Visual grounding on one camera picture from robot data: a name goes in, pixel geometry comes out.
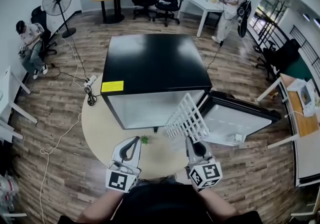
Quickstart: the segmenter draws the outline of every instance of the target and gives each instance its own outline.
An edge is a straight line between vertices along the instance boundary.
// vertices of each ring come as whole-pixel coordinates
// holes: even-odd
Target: round table
[[[105,8],[105,1],[108,1],[108,0],[92,0],[92,1],[101,2],[103,23],[105,24],[119,23],[125,18],[125,16],[121,14],[120,0],[113,0],[114,15],[109,15],[109,16],[106,16],[106,8]]]
[[[93,83],[93,95],[99,95],[102,75]],[[107,167],[117,144],[134,136],[147,135],[149,144],[141,145],[140,179],[156,179],[181,171],[188,164],[186,148],[172,149],[169,139],[165,136],[164,127],[157,134],[152,128],[123,130],[109,110],[104,99],[99,96],[94,106],[87,103],[85,97],[82,107],[82,130],[86,142],[94,155]]]

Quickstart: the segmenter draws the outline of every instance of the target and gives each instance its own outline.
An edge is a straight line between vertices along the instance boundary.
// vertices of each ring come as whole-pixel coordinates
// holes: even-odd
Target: yellow sticker
[[[103,82],[101,87],[102,93],[119,92],[124,90],[124,81]]]

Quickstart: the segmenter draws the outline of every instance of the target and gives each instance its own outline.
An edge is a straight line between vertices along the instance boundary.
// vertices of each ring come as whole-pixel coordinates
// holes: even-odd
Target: standing person
[[[259,214],[250,211],[239,214],[236,208],[221,198],[212,188],[198,192],[195,184],[184,185],[168,176],[160,182],[139,180],[129,193],[108,190],[88,208],[77,223],[214,223],[262,224]],[[58,224],[74,224],[61,216]]]
[[[26,25],[23,20],[18,21],[15,28],[26,47],[25,52],[19,54],[22,66],[29,74],[33,74],[33,79],[37,79],[39,72],[46,75],[48,67],[39,57],[43,43],[40,36],[44,28],[38,23]]]
[[[223,6],[224,10],[218,24],[217,34],[211,37],[218,44],[225,40],[232,25],[237,21],[237,10],[244,1],[246,0],[221,0],[226,6]]]

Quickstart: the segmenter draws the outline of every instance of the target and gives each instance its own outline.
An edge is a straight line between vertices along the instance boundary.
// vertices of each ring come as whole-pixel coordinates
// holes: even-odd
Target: standing fan
[[[45,12],[50,16],[62,15],[66,31],[62,33],[63,38],[70,37],[76,32],[74,27],[68,28],[64,12],[69,8],[71,0],[42,0],[42,6]]]

